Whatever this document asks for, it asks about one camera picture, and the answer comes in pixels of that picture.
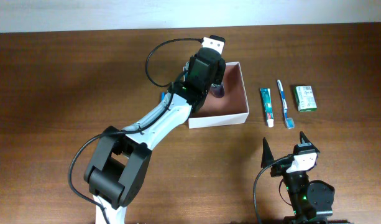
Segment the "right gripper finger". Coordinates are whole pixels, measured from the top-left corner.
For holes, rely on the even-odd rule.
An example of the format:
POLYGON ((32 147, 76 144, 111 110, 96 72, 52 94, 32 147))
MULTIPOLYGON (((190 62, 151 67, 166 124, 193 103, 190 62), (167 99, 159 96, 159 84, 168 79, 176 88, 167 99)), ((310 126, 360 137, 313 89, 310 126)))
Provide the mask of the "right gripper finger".
POLYGON ((299 146, 311 146, 311 141, 306 137, 303 131, 300 131, 300 143, 299 146))
POLYGON ((274 163, 274 157, 272 154, 272 151, 270 149, 270 146, 268 144, 268 141, 266 138, 263 138, 262 140, 262 160, 261 160, 261 168, 266 168, 274 163))

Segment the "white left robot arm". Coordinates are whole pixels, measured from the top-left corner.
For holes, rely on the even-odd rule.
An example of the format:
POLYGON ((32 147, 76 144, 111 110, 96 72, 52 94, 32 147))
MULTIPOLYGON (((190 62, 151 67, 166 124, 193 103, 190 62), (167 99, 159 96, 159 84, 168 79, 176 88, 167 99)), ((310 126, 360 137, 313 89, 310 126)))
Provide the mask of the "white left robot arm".
POLYGON ((122 208, 142 187, 153 149, 200 110, 211 85, 222 82, 225 68, 221 50, 200 48, 151 112, 123 129, 110 126, 98 136, 84 180, 97 198, 105 223, 121 221, 122 208))

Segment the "blue disposable razor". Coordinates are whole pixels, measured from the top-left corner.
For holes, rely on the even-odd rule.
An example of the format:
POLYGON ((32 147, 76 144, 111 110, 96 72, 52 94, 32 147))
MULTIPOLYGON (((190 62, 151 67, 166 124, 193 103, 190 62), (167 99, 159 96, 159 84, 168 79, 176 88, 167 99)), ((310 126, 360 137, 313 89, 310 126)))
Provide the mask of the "blue disposable razor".
POLYGON ((164 92, 161 92, 161 97, 160 97, 161 101, 162 101, 164 98, 165 98, 165 93, 164 93, 164 92))

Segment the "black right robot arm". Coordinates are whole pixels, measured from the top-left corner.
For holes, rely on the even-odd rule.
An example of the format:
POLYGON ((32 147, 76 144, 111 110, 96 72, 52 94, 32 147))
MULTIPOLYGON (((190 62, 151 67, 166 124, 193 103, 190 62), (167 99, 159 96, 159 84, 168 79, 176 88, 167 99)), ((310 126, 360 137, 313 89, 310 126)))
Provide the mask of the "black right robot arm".
POLYGON ((330 220, 333 215, 335 188, 322 180, 309 180, 308 171, 316 166, 320 154, 319 149, 300 132, 300 143, 296 144, 293 152, 279 159, 273 157, 270 146, 263 138, 262 170, 258 173, 253 184, 254 209, 259 223, 262 219, 258 213, 256 202, 257 181, 260 176, 270 169, 271 177, 281 177, 280 184, 285 184, 289 205, 293 215, 283 219, 283 223, 319 224, 319 223, 348 223, 348 220, 330 220))

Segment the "purple pump soap bottle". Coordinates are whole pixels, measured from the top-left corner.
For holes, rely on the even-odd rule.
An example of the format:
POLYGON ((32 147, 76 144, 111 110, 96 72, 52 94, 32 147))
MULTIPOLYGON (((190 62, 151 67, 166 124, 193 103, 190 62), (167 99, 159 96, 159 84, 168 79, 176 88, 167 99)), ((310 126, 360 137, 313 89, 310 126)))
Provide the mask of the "purple pump soap bottle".
POLYGON ((212 84, 210 87, 210 92, 215 98, 222 98, 225 94, 224 85, 212 84))

